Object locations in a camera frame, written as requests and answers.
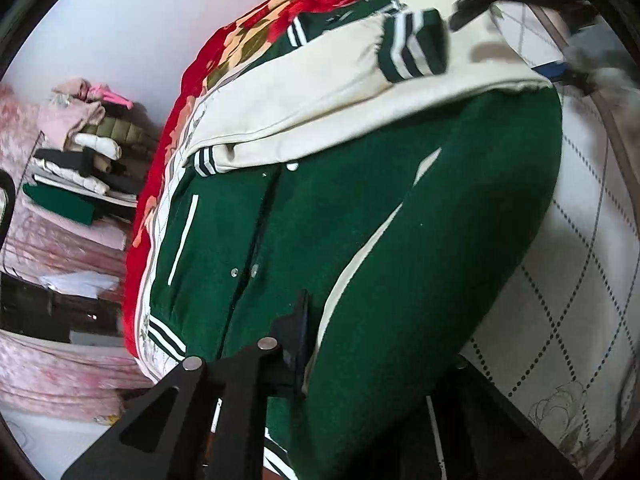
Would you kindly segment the red floral blanket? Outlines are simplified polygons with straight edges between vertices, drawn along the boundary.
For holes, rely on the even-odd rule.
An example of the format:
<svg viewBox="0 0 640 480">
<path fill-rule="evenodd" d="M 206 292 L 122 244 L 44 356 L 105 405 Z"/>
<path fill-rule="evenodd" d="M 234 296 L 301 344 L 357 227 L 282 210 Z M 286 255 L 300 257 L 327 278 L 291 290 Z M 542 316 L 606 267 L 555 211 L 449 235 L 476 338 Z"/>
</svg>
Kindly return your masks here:
<svg viewBox="0 0 640 480">
<path fill-rule="evenodd" d="M 156 207 L 164 184 L 164 170 L 177 147 L 178 134 L 202 96 L 222 75 L 244 61 L 266 52 L 293 18 L 306 11 L 331 11 L 356 0 L 265 0 L 209 37 L 195 60 L 182 74 L 180 94 L 160 134 L 158 147 L 146 176 L 132 222 L 132 241 L 126 257 L 122 327 L 125 348 L 137 354 L 134 342 L 134 311 L 142 273 L 151 247 L 145 222 Z"/>
</svg>

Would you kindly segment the white diamond pattern sheet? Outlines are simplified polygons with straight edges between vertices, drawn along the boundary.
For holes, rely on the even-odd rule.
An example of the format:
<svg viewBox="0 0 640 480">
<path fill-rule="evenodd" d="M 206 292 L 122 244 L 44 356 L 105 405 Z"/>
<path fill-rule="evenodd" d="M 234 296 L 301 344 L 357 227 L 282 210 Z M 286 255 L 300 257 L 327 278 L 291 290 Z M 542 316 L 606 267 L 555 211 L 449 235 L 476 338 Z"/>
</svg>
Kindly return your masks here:
<svg viewBox="0 0 640 480">
<path fill-rule="evenodd" d="M 481 16 L 491 19 L 539 76 L 541 64 L 560 57 L 539 30 L 519 32 L 512 18 Z M 517 479 L 596 472 L 598 457 L 611 447 L 616 416 L 629 408 L 638 375 L 639 231 L 591 103 L 575 91 L 552 87 L 561 107 L 561 158 L 541 225 L 457 357 L 426 398 L 393 424 L 398 474 L 372 479 L 452 475 L 455 458 L 430 456 L 434 435 L 452 429 L 437 409 L 436 391 L 448 390 L 457 414 L 488 412 L 476 387 L 452 379 L 458 364 L 477 370 L 482 384 L 495 387 L 550 446 L 555 465 L 544 466 L 539 453 L 530 452 L 513 469 Z M 266 430 L 264 449 L 274 470 L 300 479 L 288 452 Z"/>
</svg>

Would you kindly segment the clothes rack with garments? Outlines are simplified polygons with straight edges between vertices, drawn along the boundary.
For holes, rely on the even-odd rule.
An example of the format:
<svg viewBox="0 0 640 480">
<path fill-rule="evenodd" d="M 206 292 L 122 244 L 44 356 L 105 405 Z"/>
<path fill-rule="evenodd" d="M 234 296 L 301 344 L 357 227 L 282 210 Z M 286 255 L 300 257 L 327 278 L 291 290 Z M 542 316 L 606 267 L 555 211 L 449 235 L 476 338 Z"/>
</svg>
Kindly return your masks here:
<svg viewBox="0 0 640 480">
<path fill-rule="evenodd" d="M 89 101 L 94 85 L 81 77 L 66 80 L 39 107 L 42 141 L 30 155 L 23 191 L 40 208 L 82 226 L 103 219 L 130 222 L 157 138 L 137 103 L 126 110 Z"/>
</svg>

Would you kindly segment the pink plastic hanger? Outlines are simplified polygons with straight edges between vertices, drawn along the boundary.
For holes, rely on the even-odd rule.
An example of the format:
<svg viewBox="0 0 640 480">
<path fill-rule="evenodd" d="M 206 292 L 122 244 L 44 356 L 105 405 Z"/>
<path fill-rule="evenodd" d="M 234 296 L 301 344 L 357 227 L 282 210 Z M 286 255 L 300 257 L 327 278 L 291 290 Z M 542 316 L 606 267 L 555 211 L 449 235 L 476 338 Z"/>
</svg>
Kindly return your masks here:
<svg viewBox="0 0 640 480">
<path fill-rule="evenodd" d="M 87 91 L 87 99 L 89 101 L 107 102 L 123 106 L 126 110 L 132 110 L 134 108 L 134 102 L 113 92 L 106 84 L 95 84 L 94 86 L 91 86 Z"/>
</svg>

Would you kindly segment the green white varsity jacket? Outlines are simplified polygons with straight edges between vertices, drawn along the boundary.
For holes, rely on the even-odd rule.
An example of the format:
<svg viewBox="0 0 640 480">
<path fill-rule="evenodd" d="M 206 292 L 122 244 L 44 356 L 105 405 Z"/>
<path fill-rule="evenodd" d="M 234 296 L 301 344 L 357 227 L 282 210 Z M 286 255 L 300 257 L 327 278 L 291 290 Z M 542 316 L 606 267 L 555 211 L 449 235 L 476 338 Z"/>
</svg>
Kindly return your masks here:
<svg viewBox="0 0 640 480">
<path fill-rule="evenodd" d="M 393 477 L 422 402 L 535 237 L 558 95 L 457 0 L 296 18 L 178 129 L 148 221 L 134 344 L 153 380 L 228 358 L 310 296 L 304 398 L 267 434 L 301 479 Z"/>
</svg>

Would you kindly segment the pink patterned fabric pile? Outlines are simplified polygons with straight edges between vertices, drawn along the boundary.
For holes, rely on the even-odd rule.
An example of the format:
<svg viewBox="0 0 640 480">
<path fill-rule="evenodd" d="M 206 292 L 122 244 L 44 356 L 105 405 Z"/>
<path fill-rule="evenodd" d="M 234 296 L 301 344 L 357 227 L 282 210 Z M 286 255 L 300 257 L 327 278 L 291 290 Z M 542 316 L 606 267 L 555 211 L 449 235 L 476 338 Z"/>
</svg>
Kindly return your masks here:
<svg viewBox="0 0 640 480">
<path fill-rule="evenodd" d="M 39 414 L 110 422 L 151 385 L 120 341 L 134 219 L 82 226 L 26 196 L 30 155 L 42 141 L 41 105 L 1 88 L 1 168 L 16 194 L 1 232 L 1 399 Z M 105 336 L 116 344 L 97 341 Z"/>
</svg>

